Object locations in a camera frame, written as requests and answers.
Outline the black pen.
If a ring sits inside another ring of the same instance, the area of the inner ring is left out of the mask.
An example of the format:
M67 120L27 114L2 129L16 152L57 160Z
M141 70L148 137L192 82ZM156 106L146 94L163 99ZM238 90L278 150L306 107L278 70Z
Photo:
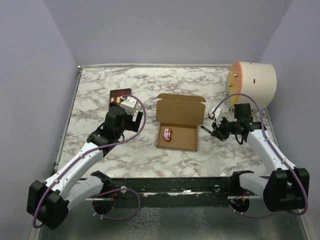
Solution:
M201 125L200 127L201 127L203 130L205 130L207 133L209 133L210 135L212 134L212 132L211 132L208 128L206 128L205 126Z

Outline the red toy ambulance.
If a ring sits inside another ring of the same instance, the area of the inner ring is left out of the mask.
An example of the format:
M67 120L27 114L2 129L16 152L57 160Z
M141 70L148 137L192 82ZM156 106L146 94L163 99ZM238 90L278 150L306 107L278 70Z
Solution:
M167 142L170 142L172 140L172 129L165 128L163 131L163 137Z

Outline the brown cardboard box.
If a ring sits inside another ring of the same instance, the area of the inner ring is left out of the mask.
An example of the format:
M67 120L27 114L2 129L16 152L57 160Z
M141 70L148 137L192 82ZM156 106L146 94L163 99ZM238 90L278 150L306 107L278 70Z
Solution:
M198 127L204 123L206 110L202 96L161 93L157 96L156 121L159 122L157 148L196 152ZM171 141L164 139L164 129L171 128Z

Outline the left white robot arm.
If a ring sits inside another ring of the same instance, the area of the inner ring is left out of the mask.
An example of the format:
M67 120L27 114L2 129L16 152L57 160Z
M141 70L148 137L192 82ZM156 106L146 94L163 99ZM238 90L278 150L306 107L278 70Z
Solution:
M69 211L85 199L120 192L121 188L112 189L108 176L99 171L83 182L78 181L114 147L135 139L145 127L146 115L145 110L136 111L135 106L112 105L104 122L61 170L44 181L35 180L28 189L26 206L26 211L33 217L33 228L47 226L54 230Z

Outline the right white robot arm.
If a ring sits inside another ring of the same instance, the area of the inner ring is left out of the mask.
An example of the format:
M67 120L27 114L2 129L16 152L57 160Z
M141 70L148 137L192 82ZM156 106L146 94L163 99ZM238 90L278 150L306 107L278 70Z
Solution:
M235 105L234 121L224 117L220 108L212 107L208 117L213 120L210 135L226 141L235 136L239 145L248 143L265 165L268 178L250 170L235 171L229 189L240 196L247 190L261 197L270 212L306 210L310 175L286 158L272 141L262 121L254 121L248 103Z

